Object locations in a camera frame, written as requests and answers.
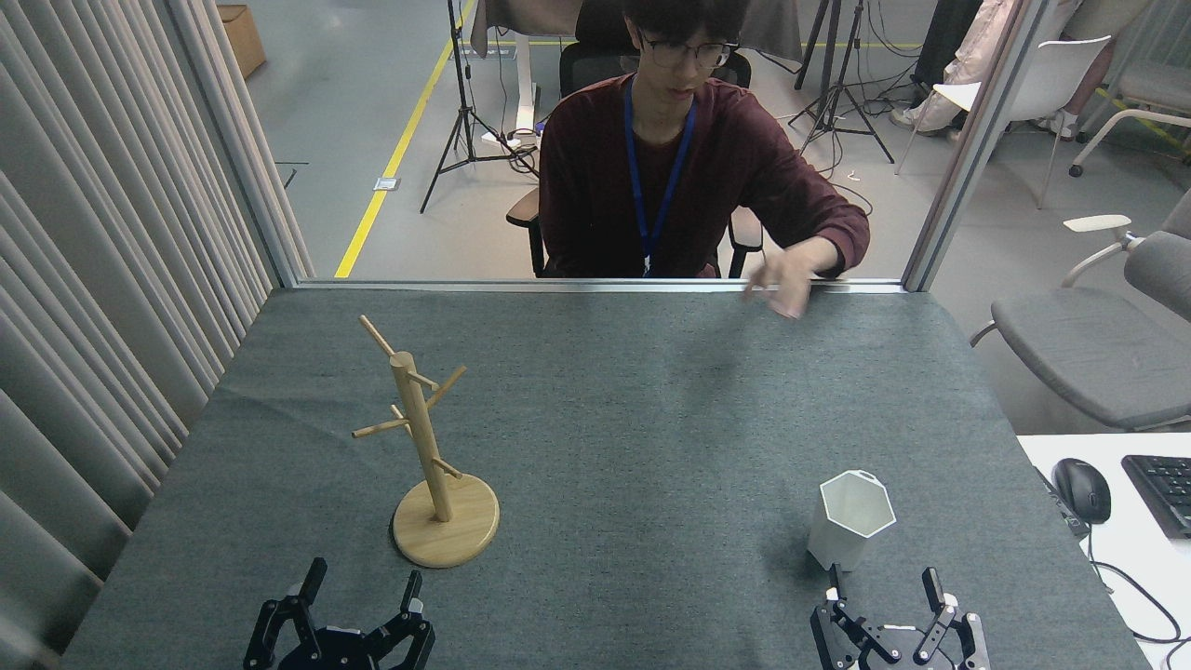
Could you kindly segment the person's left hand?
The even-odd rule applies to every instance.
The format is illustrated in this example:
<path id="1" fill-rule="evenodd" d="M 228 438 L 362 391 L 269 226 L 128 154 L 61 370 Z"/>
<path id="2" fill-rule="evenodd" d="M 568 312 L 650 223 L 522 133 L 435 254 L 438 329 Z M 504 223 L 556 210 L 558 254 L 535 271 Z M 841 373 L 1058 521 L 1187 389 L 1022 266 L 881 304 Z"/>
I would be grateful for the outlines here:
<path id="1" fill-rule="evenodd" d="M 835 262 L 836 249 L 819 237 L 796 243 L 757 267 L 743 296 L 750 300 L 761 294 L 777 315 L 800 318 L 807 309 L 811 280 L 819 271 L 830 270 Z"/>

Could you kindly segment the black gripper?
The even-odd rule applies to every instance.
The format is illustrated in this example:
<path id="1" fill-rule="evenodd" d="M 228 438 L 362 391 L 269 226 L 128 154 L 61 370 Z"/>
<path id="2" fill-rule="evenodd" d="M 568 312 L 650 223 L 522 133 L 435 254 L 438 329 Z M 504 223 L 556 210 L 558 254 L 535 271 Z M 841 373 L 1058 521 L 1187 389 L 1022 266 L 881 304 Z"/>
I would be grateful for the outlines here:
<path id="1" fill-rule="evenodd" d="M 314 558 L 295 595 L 267 599 L 262 603 L 249 638 L 244 669 L 274 666 L 275 646 L 283 624 L 292 621 L 299 645 L 281 669 L 379 669 L 381 660 L 409 639 L 405 659 L 393 669 L 425 669 L 435 643 L 434 624 L 422 615 L 420 569 L 409 574 L 409 582 L 395 616 L 363 635 L 358 630 L 323 627 L 314 631 L 310 608 L 314 605 L 328 572 L 328 561 Z"/>
<path id="2" fill-rule="evenodd" d="M 929 608 L 935 618 L 928 632 L 911 626 L 869 626 L 847 610 L 842 566 L 828 569 L 830 588 L 810 615 L 822 669 L 934 669 L 934 656 L 948 632 L 958 633 L 964 662 L 954 669 L 990 669 L 983 618 L 964 610 L 944 591 L 934 566 L 922 572 Z"/>

